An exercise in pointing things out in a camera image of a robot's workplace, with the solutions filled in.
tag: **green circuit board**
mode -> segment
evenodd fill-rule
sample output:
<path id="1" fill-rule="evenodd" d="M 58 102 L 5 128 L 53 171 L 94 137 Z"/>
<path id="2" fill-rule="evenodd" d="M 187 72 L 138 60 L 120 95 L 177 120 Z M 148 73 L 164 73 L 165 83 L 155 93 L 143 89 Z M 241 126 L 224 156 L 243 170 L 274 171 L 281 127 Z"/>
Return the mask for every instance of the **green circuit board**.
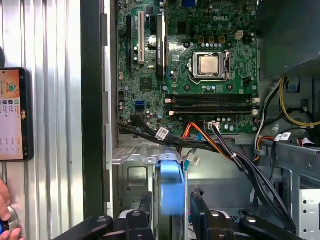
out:
<path id="1" fill-rule="evenodd" d="M 238 5 L 233 1 L 198 0 L 194 7 L 183 7 L 181 1 L 168 1 L 166 16 L 166 71 L 164 81 L 157 79 L 156 49 L 149 39 L 155 35 L 150 18 L 161 14 L 157 0 L 127 0 L 118 9 L 118 90 L 119 121 L 134 125 L 131 116 L 139 114 L 154 129 L 169 128 L 183 134 L 187 122 L 219 121 L 223 134 L 254 133 L 250 114 L 184 114 L 169 115 L 166 97 L 176 95 L 251 95 L 258 93 L 257 16 L 256 6 Z M 134 47 L 139 45 L 139 12 L 144 13 L 144 63 L 137 61 Z M 128 16 L 131 20 L 131 51 L 128 51 Z M 235 39 L 243 31 L 241 40 Z M 188 63 L 194 53 L 229 53 L 228 80 L 192 79 Z M 128 67 L 130 54 L 131 67 Z M 145 107 L 137 110 L 136 101 Z"/>

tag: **cpu socket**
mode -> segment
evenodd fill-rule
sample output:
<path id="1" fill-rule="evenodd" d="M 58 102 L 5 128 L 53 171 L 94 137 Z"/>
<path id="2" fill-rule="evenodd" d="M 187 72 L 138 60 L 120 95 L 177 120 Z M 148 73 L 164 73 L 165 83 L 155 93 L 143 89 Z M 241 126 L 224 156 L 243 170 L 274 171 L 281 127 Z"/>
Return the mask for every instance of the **cpu socket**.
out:
<path id="1" fill-rule="evenodd" d="M 194 52 L 187 67 L 194 82 L 225 82 L 230 79 L 229 52 Z"/>

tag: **phone screen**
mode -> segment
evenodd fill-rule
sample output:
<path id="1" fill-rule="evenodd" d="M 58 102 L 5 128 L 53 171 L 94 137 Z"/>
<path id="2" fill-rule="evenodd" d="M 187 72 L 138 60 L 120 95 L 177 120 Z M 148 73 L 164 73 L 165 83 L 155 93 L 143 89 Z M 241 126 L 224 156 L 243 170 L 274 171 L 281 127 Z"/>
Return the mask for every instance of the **phone screen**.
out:
<path id="1" fill-rule="evenodd" d="M 20 73 L 18 69 L 0 72 L 0 160 L 23 160 Z"/>

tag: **blue sata port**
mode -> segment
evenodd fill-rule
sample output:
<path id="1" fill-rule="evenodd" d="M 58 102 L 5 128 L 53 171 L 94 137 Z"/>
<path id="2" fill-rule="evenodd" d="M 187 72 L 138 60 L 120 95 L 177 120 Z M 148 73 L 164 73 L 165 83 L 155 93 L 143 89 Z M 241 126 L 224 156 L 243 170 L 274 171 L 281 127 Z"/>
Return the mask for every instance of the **blue sata port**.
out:
<path id="1" fill-rule="evenodd" d="M 146 107 L 146 101 L 135 101 L 134 107 L 136 110 L 144 110 Z"/>

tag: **white label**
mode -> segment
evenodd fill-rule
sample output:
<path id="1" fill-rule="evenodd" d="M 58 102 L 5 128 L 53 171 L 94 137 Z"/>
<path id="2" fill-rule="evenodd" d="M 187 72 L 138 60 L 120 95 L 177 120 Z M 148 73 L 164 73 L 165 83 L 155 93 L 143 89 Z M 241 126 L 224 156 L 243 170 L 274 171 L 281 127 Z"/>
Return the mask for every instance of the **white label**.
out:
<path id="1" fill-rule="evenodd" d="M 291 136 L 291 132 L 286 132 L 286 133 L 282 134 L 280 141 L 288 141 L 290 136 Z"/>
<path id="2" fill-rule="evenodd" d="M 165 140 L 168 133 L 169 133 L 169 130 L 165 129 L 164 127 L 160 127 L 159 131 L 155 135 L 155 138 L 163 141 Z"/>
<path id="3" fill-rule="evenodd" d="M 200 161 L 200 157 L 198 157 L 197 155 L 195 155 L 193 153 L 189 153 L 187 160 L 197 166 Z"/>
<path id="4" fill-rule="evenodd" d="M 302 139 L 302 144 L 305 145 L 305 144 L 312 144 L 312 145 L 315 145 L 312 141 L 310 141 L 308 138 L 304 138 Z"/>
<path id="5" fill-rule="evenodd" d="M 275 142 L 279 142 L 280 139 L 282 137 L 282 134 L 279 134 L 278 136 L 276 136 L 276 138 L 274 139 Z"/>

